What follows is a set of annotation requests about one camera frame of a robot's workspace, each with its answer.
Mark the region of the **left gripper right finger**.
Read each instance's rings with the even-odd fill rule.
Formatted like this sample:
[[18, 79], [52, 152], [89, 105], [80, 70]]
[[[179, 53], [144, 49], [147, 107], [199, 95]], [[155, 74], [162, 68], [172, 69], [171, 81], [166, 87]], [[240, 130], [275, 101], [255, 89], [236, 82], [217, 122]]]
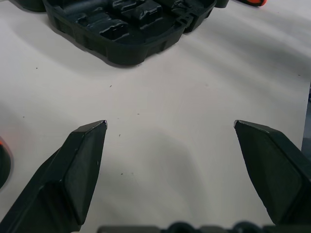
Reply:
[[311, 225], [311, 160], [282, 132], [234, 123], [250, 180], [276, 225]]

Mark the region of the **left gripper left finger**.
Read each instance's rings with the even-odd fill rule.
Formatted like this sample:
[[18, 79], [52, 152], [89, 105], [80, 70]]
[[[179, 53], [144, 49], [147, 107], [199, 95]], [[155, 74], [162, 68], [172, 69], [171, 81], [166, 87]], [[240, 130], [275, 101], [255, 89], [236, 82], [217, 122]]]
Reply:
[[85, 223], [99, 176], [106, 120], [72, 131], [35, 172], [0, 233], [73, 233]]

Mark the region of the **black hard case orange latch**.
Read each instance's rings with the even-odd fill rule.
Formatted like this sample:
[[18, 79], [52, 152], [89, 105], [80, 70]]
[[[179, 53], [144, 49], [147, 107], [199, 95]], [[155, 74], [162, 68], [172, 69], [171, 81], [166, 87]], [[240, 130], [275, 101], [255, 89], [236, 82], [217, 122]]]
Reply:
[[196, 29], [217, 0], [43, 0], [48, 18], [109, 62], [134, 66]]

